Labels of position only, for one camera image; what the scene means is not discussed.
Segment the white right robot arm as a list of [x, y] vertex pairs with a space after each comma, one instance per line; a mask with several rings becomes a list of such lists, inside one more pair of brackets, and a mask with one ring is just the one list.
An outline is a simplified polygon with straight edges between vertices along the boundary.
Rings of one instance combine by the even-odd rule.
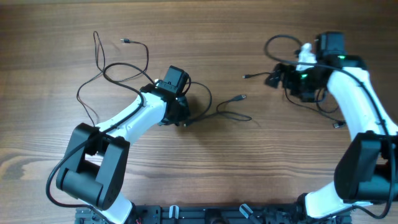
[[309, 102], [317, 101], [317, 90], [326, 90], [336, 100], [351, 137], [333, 182], [303, 194], [292, 220], [330, 222], [352, 210], [384, 218], [397, 200], [397, 125], [377, 98], [363, 60], [342, 54], [281, 60], [265, 84], [282, 85]]

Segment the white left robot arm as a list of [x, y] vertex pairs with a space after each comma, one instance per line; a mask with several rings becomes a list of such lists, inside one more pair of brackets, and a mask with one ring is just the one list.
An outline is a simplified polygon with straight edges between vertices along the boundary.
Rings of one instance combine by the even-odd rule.
[[51, 176], [56, 186], [83, 201], [105, 223], [134, 223], [134, 204], [121, 193], [129, 148], [155, 124], [178, 124], [190, 115], [187, 99], [148, 84], [113, 118], [72, 132], [64, 158]]

